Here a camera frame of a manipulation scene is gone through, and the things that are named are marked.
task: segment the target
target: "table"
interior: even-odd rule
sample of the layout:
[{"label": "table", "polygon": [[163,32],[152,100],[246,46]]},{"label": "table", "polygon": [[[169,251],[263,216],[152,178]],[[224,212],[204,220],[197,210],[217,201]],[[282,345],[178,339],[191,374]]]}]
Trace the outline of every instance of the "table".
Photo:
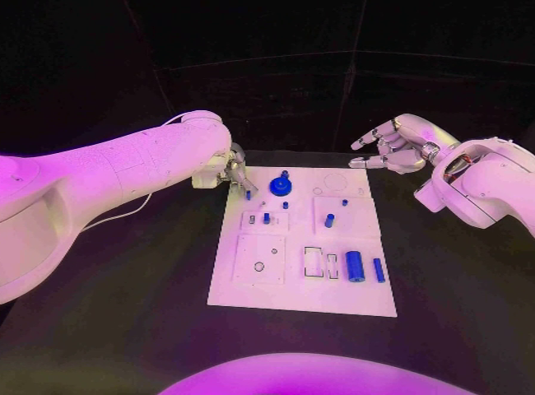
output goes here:
[{"label": "table", "polygon": [[[247,165],[344,167],[351,157],[249,151]],[[427,212],[412,192],[429,173],[368,172],[397,318],[207,306],[227,185],[185,180],[78,236],[16,300],[0,394],[153,394],[272,352],[373,360],[475,393],[535,393],[535,240],[513,218],[479,230]]]}]

